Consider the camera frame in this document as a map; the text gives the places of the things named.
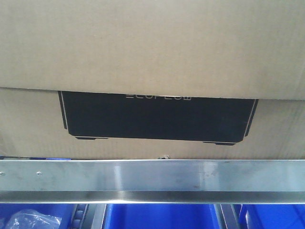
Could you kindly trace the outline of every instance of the clear plastic bag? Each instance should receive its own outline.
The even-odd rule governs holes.
[[[11,216],[5,229],[58,229],[61,218],[26,209]]]

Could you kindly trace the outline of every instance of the corrugated cardboard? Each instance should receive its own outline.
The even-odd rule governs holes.
[[[79,140],[63,126],[56,91],[0,89],[1,153],[84,159],[305,158],[305,102],[260,100],[248,136],[234,146],[177,140]]]
[[[303,0],[2,0],[0,86],[304,100],[304,21]]]

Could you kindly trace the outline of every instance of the black rectangle print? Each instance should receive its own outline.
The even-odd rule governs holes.
[[[253,99],[59,92],[69,133],[78,138],[148,138],[234,144],[247,134]]]

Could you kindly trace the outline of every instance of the box flap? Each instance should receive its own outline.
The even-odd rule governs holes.
[[[80,100],[75,100],[75,103],[81,104]],[[79,139],[69,133],[71,126],[65,129],[59,96],[54,91],[0,88],[0,111],[0,133],[5,146],[3,155],[6,156],[83,159],[157,159],[167,156],[171,159],[305,159],[305,101],[259,100],[248,135],[232,146],[201,141],[124,137]],[[125,122],[122,128],[130,125],[132,124]]]
[[[303,0],[5,0],[0,86],[305,99]]]

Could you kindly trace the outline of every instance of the shelving unit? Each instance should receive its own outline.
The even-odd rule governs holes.
[[[1,203],[305,203],[304,160],[0,160]]]

